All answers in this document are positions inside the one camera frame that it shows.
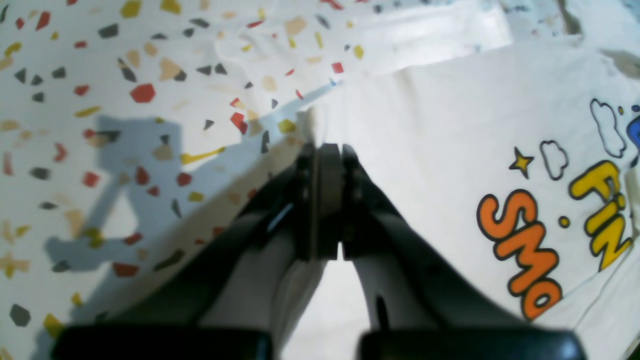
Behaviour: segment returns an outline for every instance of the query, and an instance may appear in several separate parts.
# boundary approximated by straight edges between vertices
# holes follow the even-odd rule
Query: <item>black metal tool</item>
[[[273,359],[268,324],[288,270],[337,259],[340,242],[372,327],[359,359],[585,358],[571,332],[536,329],[484,298],[408,226],[354,150],[335,144],[304,146],[170,282],[106,323],[67,329],[52,356]],[[220,326],[200,326],[205,316]]]

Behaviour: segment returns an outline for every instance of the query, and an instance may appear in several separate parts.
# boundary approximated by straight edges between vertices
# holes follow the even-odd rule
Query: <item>orange letter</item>
[[[551,279],[536,282],[521,300],[522,313],[529,320],[542,315],[562,299],[562,288]]]
[[[505,260],[516,254],[516,263],[523,269],[509,280],[509,291],[514,296],[525,292],[558,264],[558,255],[555,251],[540,249],[545,233],[545,226],[541,222],[536,222],[495,246],[495,255],[499,260]]]
[[[534,222],[538,217],[536,201],[527,190],[518,189],[509,194],[499,219],[495,218],[498,212],[498,200],[489,194],[478,205],[478,226],[490,240],[504,239],[515,230],[521,211],[524,212],[527,224]]]

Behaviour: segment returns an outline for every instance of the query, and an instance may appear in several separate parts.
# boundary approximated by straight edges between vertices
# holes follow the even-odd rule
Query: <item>cartoon cloud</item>
[[[593,99],[591,100],[591,114],[598,125],[598,133],[600,133],[604,150],[614,158],[622,158],[627,145],[618,132],[615,111],[607,103]]]
[[[560,180],[564,175],[564,169],[569,166],[566,151],[555,140],[551,140],[540,143],[540,152],[551,180]]]

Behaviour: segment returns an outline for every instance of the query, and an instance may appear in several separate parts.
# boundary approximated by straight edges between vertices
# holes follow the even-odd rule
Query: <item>printed graphic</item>
[[[591,238],[593,256],[601,256],[602,271],[613,264],[631,245],[631,238],[622,241],[625,217],[621,214],[627,200],[620,192],[620,170],[610,161],[601,161],[588,168],[569,184],[569,195],[576,200],[597,193],[604,207],[584,222],[584,231]]]
[[[562,227],[563,229],[568,228],[569,226],[571,226],[571,220],[569,220],[568,217],[559,217],[558,218],[558,224],[560,225],[560,227]]]
[[[639,112],[640,108],[637,108],[637,105],[632,108],[634,112]],[[636,146],[636,148],[640,151],[640,116],[629,122],[627,125],[627,136],[629,140]]]
[[[555,140],[551,140],[540,143],[540,152],[551,180],[562,179],[564,170],[569,166],[569,157],[566,155],[566,151]]]
[[[509,293],[520,298],[522,314],[534,320],[562,299],[562,287],[548,275],[558,265],[558,255],[541,247],[547,230],[538,220],[536,199],[523,189],[514,190],[496,218],[498,199],[486,195],[478,205],[477,221],[482,233],[495,243],[493,254],[504,261],[515,257],[522,269],[508,283]],[[517,228],[522,218],[522,226]]]
[[[510,170],[520,170],[525,179],[529,178],[529,171],[527,167],[533,161],[533,156],[522,156],[520,150],[517,147],[513,148],[516,160],[509,166]]]
[[[590,107],[604,150],[614,158],[622,158],[627,144],[618,132],[616,112],[606,102],[600,102],[597,99],[591,100]]]

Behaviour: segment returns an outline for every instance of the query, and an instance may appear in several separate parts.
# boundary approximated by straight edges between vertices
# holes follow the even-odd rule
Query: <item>yellow star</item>
[[[522,156],[522,154],[520,154],[520,151],[518,150],[517,147],[514,147],[513,150],[515,150],[516,161],[514,161],[513,164],[511,164],[511,166],[509,166],[509,169],[520,170],[522,175],[524,175],[524,178],[528,179],[529,173],[527,172],[527,167],[529,166],[529,163],[533,161],[533,156]]]

